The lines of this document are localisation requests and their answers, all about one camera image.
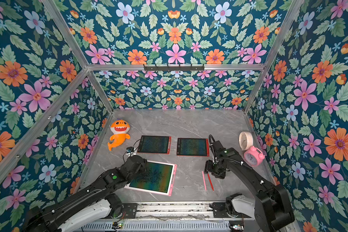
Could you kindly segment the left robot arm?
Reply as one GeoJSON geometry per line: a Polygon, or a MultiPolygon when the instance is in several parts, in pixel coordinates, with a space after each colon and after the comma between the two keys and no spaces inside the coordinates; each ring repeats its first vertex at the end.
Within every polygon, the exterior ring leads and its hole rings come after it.
{"type": "Polygon", "coordinates": [[[146,170],[148,161],[138,155],[131,156],[120,167],[103,172],[94,182],[65,200],[44,209],[29,210],[21,231],[60,232],[66,220],[83,209],[105,199],[117,202],[115,191],[124,188],[146,170]]]}

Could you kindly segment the red stylus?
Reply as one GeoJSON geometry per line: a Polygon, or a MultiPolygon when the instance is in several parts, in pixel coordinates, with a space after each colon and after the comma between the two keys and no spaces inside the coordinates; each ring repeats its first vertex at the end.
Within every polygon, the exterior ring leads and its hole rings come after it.
{"type": "Polygon", "coordinates": [[[207,177],[208,177],[208,180],[209,180],[209,183],[210,183],[211,189],[212,189],[212,191],[214,191],[214,186],[213,186],[213,184],[212,184],[212,181],[211,181],[211,178],[210,178],[209,173],[207,173],[207,177]]]}

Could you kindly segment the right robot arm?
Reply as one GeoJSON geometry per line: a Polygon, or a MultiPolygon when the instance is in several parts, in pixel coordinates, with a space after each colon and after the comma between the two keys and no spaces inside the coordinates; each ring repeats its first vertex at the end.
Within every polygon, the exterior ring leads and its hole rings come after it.
{"type": "Polygon", "coordinates": [[[234,173],[253,195],[235,193],[226,198],[224,210],[230,216],[243,214],[256,220],[263,232],[277,232],[295,221],[288,191],[259,175],[234,148],[224,148],[220,141],[210,141],[213,160],[207,160],[205,173],[224,179],[234,173]]]}

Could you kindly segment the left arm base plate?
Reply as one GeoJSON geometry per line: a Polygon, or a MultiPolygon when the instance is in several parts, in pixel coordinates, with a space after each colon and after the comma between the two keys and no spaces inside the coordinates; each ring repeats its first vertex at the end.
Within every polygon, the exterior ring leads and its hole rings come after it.
{"type": "Polygon", "coordinates": [[[137,213],[137,203],[123,203],[115,209],[112,209],[108,218],[113,219],[132,219],[137,213]]]}

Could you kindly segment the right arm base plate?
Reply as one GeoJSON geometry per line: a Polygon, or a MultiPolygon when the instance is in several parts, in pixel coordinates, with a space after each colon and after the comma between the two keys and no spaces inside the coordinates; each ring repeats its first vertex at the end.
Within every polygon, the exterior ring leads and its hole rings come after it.
{"type": "Polygon", "coordinates": [[[209,207],[213,210],[213,216],[215,218],[250,218],[245,214],[236,212],[232,205],[225,202],[213,202],[209,207]]]}

